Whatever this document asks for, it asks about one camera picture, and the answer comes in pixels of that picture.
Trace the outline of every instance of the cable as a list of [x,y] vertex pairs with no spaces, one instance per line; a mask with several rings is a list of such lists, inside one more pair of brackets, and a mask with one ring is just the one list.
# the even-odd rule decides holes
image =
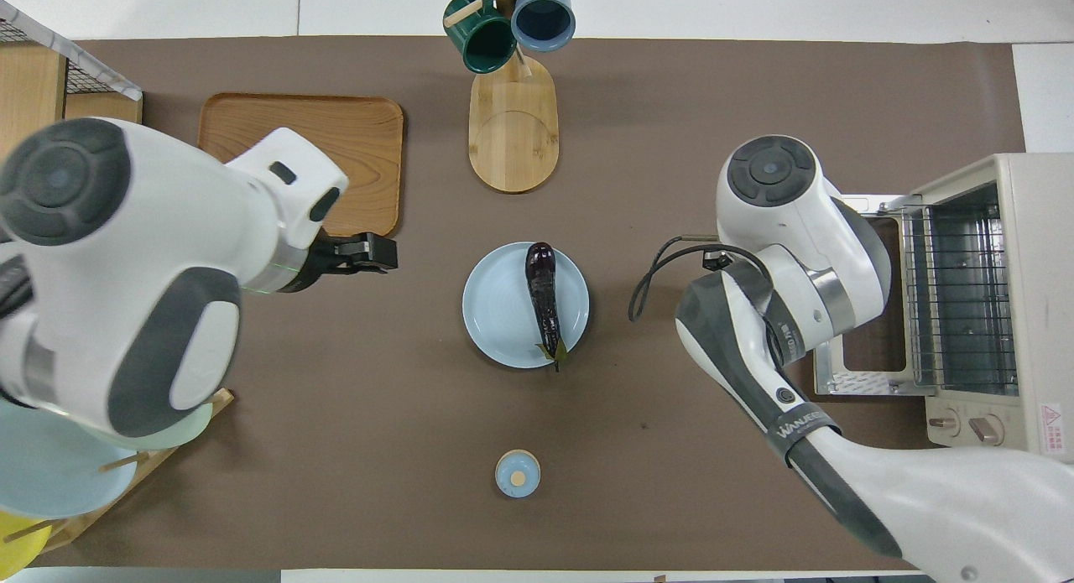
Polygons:
[[[666,259],[661,259],[661,256],[664,254],[664,250],[667,250],[668,246],[671,246],[671,244],[674,244],[676,242],[683,242],[683,239],[692,238],[690,238],[690,236],[674,236],[674,238],[668,239],[668,242],[664,244],[658,251],[656,251],[656,258],[653,259],[653,264],[649,266],[649,273],[644,274],[644,277],[641,277],[641,281],[635,286],[634,293],[630,295],[630,304],[626,309],[626,318],[629,319],[630,322],[635,322],[635,320],[640,319],[641,312],[644,312],[645,310],[645,303],[649,301],[649,286],[652,285],[653,274],[656,274],[656,271],[664,268],[664,266],[674,259],[686,254],[693,254],[695,251],[729,251],[729,253],[738,254],[752,262],[752,264],[757,267],[757,271],[759,271],[761,276],[764,276],[769,283],[772,281],[772,276],[768,273],[768,268],[765,266],[765,263],[760,262],[760,259],[755,257],[752,251],[743,250],[741,247],[728,246],[728,244],[701,244],[701,246],[686,247],[685,249],[674,251],[673,254],[667,257]],[[638,305],[637,311],[635,311],[634,304]]]

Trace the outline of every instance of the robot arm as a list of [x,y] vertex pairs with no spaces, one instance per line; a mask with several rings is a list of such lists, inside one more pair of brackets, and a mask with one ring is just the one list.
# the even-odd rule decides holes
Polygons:
[[722,239],[755,251],[767,277],[739,261],[694,281],[680,338],[839,522],[940,583],[1074,577],[1071,468],[1002,449],[862,447],[784,378],[782,365],[879,316],[890,278],[813,151],[788,136],[744,144],[716,205]]
[[107,433],[164,429],[219,388],[241,290],[293,291],[340,264],[310,254],[346,188],[290,129],[228,165],[128,121],[34,133],[0,173],[0,224],[34,296],[4,320],[0,352],[16,354],[0,385]]

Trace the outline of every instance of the yellow plate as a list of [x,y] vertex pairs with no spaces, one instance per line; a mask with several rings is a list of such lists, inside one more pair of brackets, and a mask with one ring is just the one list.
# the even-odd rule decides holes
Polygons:
[[53,533],[53,527],[46,526],[10,543],[4,543],[3,538],[39,522],[41,521],[0,512],[0,581],[23,570],[38,557],[41,550],[45,548],[45,543]]

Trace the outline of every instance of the brown tabletop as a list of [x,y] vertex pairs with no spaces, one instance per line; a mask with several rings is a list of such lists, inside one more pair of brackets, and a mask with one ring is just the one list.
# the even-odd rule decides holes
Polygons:
[[[364,94],[406,114],[400,268],[248,296],[238,400],[40,566],[801,570],[905,568],[839,526],[685,354],[672,312],[697,261],[633,286],[669,236],[713,232],[742,141],[790,133],[847,193],[905,192],[1024,150],[1007,45],[575,41],[557,170],[505,195],[470,170],[473,75],[447,38],[84,44],[146,90],[145,123],[193,143],[218,92]],[[485,358],[461,318],[488,251],[545,239],[592,316],[561,374]],[[792,368],[811,384],[810,364]],[[920,399],[825,404],[851,439],[927,447]],[[492,470],[541,463],[525,500]]]

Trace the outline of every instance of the warning triangle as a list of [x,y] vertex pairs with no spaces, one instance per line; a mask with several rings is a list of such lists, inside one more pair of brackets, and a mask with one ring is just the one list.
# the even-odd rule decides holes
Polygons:
[[1047,405],[1042,405],[1041,408],[1044,411],[1044,425],[1050,426],[1059,419],[1060,413],[1055,408],[1050,408]]

